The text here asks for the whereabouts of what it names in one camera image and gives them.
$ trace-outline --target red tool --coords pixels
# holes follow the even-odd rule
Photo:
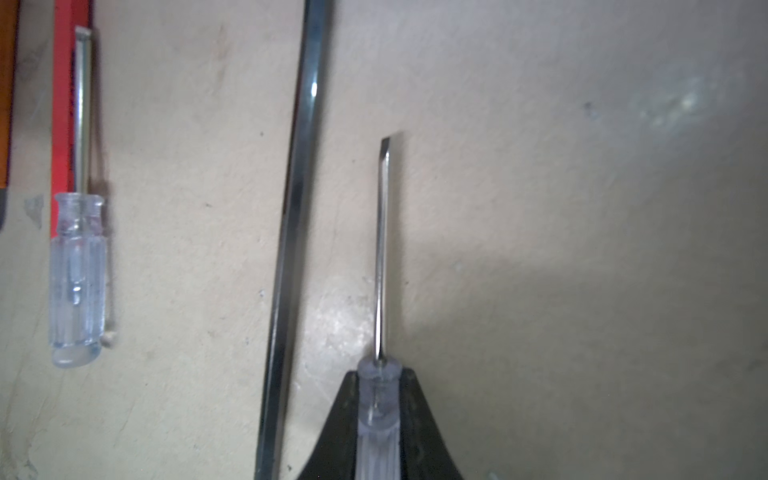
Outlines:
[[[72,169],[74,28],[91,24],[89,0],[55,0],[51,119],[51,238],[56,236],[56,194],[74,189]]]

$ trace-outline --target metal rod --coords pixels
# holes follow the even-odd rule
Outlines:
[[[91,65],[93,31],[74,27],[74,191],[88,192],[91,159]]]
[[[389,213],[389,137],[379,151],[379,209],[376,215],[376,322],[374,358],[386,362],[386,244]]]
[[[283,443],[290,367],[293,358],[299,275],[306,222],[302,212],[314,156],[317,130],[317,97],[327,36],[330,0],[306,0],[304,26],[296,82],[290,152],[280,245],[277,251],[275,285],[272,297],[270,338],[267,344],[261,420],[256,450],[256,480],[276,480],[279,476],[280,449]]]

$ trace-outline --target metal bar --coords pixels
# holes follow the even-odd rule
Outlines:
[[[379,150],[379,209],[376,215],[376,322],[374,359],[386,361],[386,244],[389,213],[389,137]]]
[[[302,211],[313,162],[313,145],[317,129],[317,96],[321,81],[323,44],[326,39],[330,0],[306,0],[304,26],[296,83],[288,156],[288,174],[280,245],[277,251],[275,286],[272,297],[270,338],[266,353],[264,387],[261,398],[261,420],[256,450],[256,480],[276,480],[279,476],[280,449],[283,443],[286,401],[294,332],[301,248],[305,235]]]
[[[93,31],[74,28],[74,191],[88,192],[91,159],[91,64]]]

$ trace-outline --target clear plastic handle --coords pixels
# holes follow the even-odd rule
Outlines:
[[[98,195],[57,194],[58,223],[51,240],[50,328],[52,360],[82,366],[101,351],[107,243]]]
[[[402,365],[391,357],[366,357],[357,366],[356,480],[400,480],[401,373]]]

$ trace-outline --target screwdriver shaft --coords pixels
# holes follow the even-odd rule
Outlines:
[[[376,219],[376,322],[374,358],[386,361],[386,245],[389,213],[389,137],[379,151],[379,209]]]

